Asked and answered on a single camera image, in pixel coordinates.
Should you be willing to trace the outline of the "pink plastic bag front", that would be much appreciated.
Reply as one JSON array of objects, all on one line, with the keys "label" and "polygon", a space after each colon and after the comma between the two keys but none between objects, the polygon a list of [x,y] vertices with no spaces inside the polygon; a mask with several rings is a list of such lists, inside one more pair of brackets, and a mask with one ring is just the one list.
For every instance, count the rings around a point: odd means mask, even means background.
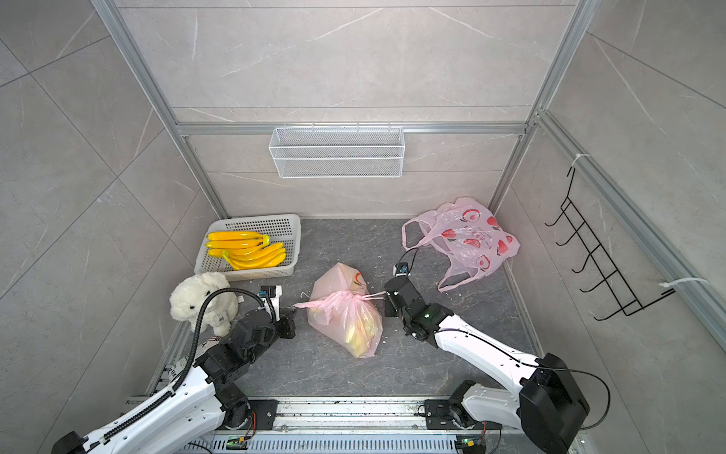
[{"label": "pink plastic bag front", "polygon": [[383,334],[376,308],[383,298],[383,292],[370,293],[359,270],[338,263],[315,282],[310,300],[294,308],[305,309],[308,323],[353,357],[371,358]]}]

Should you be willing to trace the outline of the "orange yellow banana bunch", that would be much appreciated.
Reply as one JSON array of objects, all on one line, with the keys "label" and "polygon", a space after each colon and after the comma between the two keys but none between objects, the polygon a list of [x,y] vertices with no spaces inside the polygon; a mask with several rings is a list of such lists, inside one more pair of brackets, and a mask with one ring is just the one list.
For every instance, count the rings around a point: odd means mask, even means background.
[{"label": "orange yellow banana bunch", "polygon": [[208,257],[223,259],[234,271],[275,268],[287,259],[283,242],[251,231],[219,231],[206,237]]}]

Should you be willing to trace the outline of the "pink strawberry plastic bag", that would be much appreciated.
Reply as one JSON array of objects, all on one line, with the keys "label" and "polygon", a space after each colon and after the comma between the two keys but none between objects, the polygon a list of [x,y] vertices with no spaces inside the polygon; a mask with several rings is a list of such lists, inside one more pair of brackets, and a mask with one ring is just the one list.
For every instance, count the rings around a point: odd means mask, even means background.
[{"label": "pink strawberry plastic bag", "polygon": [[431,247],[446,255],[450,266],[438,291],[453,291],[496,272],[521,247],[493,213],[473,198],[461,197],[427,211],[401,228],[405,250]]}]

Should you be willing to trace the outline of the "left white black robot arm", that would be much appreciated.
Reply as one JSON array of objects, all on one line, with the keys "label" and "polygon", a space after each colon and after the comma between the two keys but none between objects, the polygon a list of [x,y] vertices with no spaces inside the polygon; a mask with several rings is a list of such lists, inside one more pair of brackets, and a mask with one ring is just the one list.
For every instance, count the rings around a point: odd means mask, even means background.
[{"label": "left white black robot arm", "polygon": [[[246,295],[258,308],[248,312],[221,342],[197,355],[203,316],[225,294]],[[85,436],[71,431],[53,453],[174,453],[219,427],[239,428],[251,419],[249,399],[236,385],[250,366],[279,339],[295,337],[294,308],[280,308],[280,286],[253,293],[226,288],[208,294],[200,306],[185,367],[155,395],[113,422]]]}]

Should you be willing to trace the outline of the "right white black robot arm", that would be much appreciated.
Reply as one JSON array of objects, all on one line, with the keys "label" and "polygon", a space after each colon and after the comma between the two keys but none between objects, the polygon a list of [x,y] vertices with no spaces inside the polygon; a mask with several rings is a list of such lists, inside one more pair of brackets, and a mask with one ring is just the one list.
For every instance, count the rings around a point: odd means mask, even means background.
[{"label": "right white black robot arm", "polygon": [[566,453],[591,412],[576,376],[559,357],[539,358],[499,342],[453,310],[429,304],[410,279],[416,250],[401,255],[384,286],[385,315],[405,333],[472,364],[498,383],[488,388],[465,380],[446,401],[427,400],[417,414],[463,431],[489,423],[519,429],[544,453]]}]

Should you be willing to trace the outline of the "white plush toy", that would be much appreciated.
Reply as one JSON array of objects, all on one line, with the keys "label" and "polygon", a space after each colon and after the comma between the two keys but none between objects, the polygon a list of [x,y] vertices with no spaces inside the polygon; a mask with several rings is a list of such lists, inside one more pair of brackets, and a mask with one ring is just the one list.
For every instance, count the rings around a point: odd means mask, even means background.
[{"label": "white plush toy", "polygon": [[[178,322],[189,322],[195,332],[198,315],[206,298],[219,289],[229,287],[229,282],[220,272],[195,274],[179,283],[172,291],[170,315]],[[214,298],[204,312],[201,331],[212,327],[217,337],[227,336],[232,328],[232,321],[238,314],[239,301],[235,293],[227,292]]]}]

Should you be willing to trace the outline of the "white plastic basket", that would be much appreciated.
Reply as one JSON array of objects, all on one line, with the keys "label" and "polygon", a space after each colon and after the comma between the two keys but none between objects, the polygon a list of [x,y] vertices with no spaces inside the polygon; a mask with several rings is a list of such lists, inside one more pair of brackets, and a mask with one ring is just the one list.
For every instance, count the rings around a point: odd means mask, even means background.
[{"label": "white plastic basket", "polygon": [[195,265],[195,274],[221,272],[230,282],[292,276],[301,249],[301,220],[297,215],[223,219],[213,222],[205,236],[215,232],[251,231],[270,237],[272,243],[282,242],[287,256],[276,267],[235,271],[223,257],[210,257],[204,240]]}]

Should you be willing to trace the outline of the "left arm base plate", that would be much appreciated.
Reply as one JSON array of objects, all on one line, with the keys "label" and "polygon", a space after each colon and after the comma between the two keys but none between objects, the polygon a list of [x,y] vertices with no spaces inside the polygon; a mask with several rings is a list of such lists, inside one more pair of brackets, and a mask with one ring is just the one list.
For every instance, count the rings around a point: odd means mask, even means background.
[{"label": "left arm base plate", "polygon": [[230,431],[271,431],[279,401],[276,399],[253,399],[243,406],[227,412],[223,422],[225,429]]}]

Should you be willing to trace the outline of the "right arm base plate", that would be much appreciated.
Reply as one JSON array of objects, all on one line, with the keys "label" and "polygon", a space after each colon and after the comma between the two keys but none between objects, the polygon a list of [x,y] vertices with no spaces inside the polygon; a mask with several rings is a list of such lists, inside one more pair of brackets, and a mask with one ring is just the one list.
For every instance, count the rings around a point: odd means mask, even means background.
[{"label": "right arm base plate", "polygon": [[447,399],[425,399],[415,414],[423,417],[429,431],[482,431],[502,429],[502,425],[491,421],[475,421],[463,410],[461,404],[451,404]]}]

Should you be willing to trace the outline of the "aluminium mounting rail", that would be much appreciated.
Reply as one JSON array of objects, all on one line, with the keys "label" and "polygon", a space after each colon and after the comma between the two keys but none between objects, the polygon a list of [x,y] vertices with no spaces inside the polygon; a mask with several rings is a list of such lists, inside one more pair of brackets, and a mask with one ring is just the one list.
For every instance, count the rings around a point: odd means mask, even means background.
[{"label": "aluminium mounting rail", "polygon": [[219,428],[178,453],[536,453],[521,429],[429,431],[415,416],[435,396],[254,396],[279,401],[271,431]]}]

